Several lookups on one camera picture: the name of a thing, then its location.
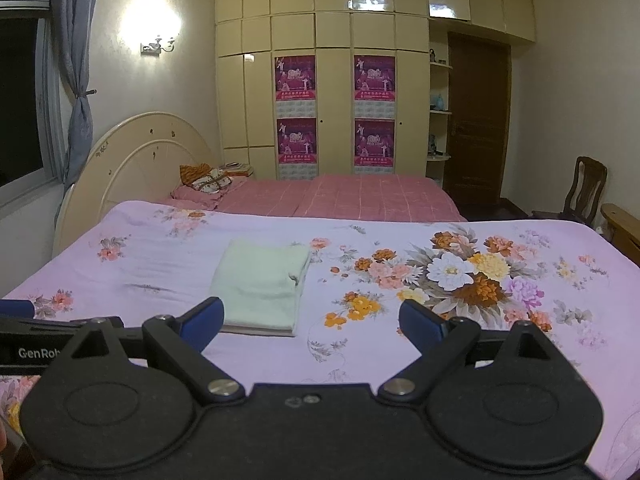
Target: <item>headboard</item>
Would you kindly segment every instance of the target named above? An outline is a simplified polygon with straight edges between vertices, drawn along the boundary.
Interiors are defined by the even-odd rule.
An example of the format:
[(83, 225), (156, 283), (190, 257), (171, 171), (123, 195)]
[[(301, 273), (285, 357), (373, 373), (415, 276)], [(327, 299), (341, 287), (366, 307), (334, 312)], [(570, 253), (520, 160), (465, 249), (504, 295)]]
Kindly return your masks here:
[(180, 184), (181, 164), (214, 165), (207, 143), (187, 121), (164, 112), (129, 118), (94, 145), (80, 178), (66, 193), (53, 256), (127, 200), (154, 202)]

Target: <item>window frame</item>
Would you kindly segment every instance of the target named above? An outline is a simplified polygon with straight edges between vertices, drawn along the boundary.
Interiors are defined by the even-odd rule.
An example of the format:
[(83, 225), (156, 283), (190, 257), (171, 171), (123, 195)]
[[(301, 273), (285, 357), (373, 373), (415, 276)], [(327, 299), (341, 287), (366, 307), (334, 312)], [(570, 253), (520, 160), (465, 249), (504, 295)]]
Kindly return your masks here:
[(0, 210), (42, 187), (62, 182), (65, 160), (60, 72), (52, 40), (49, 0), (0, 0), (0, 19), (12, 18), (38, 19), (34, 97), (43, 167), (0, 186)]

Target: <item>wall sconce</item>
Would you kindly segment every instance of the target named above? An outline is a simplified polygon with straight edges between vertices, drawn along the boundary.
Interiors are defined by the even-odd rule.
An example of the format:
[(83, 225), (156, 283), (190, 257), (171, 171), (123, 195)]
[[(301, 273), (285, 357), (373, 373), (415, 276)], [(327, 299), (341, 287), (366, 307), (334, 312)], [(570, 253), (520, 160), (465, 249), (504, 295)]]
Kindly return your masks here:
[(140, 54), (148, 54), (150, 56), (160, 56), (160, 53), (164, 50), (165, 52), (173, 52), (175, 50), (175, 39), (169, 38), (166, 42), (167, 47), (162, 46), (162, 38), (158, 36), (155, 41), (150, 43), (140, 44)]

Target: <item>curtain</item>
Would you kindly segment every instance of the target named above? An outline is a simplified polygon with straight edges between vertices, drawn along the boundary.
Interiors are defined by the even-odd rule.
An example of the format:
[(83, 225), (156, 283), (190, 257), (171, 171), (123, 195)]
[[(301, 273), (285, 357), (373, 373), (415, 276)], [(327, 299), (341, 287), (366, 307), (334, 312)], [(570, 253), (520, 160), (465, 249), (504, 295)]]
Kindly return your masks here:
[(75, 96), (68, 128), (63, 183), (67, 190), (78, 180), (94, 138), (87, 91), (89, 84), (89, 39), (95, 0), (51, 0), (54, 30), (62, 56), (61, 74)]

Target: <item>wooden chair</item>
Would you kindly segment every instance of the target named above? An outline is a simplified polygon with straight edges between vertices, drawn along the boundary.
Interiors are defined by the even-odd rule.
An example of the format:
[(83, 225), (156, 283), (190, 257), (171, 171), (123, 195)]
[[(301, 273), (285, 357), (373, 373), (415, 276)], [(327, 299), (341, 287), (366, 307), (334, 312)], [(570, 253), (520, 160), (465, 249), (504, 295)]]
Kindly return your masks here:
[[(582, 186), (578, 191), (578, 181), (580, 180), (580, 167), (582, 167)], [(546, 211), (533, 211), (531, 218), (570, 220), (592, 227), (593, 219), (598, 211), (600, 195), (607, 181), (607, 168), (601, 162), (588, 156), (579, 156), (575, 161), (574, 183), (569, 190), (569, 194), (564, 200), (564, 209), (561, 213), (549, 213)], [(575, 198), (575, 207), (571, 204)]]

